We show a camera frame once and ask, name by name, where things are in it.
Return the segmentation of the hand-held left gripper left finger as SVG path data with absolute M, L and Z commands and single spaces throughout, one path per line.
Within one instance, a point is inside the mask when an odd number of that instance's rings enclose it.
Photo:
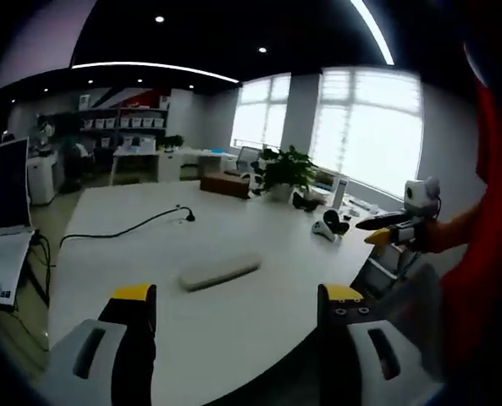
M 117 289 L 53 347 L 41 395 L 50 405 L 150 405 L 156 326 L 156 285 Z

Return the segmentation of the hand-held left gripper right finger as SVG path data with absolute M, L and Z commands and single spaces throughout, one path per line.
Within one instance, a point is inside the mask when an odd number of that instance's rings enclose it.
M 319 403 L 427 405 L 444 386 L 437 288 L 405 283 L 377 303 L 317 288 Z

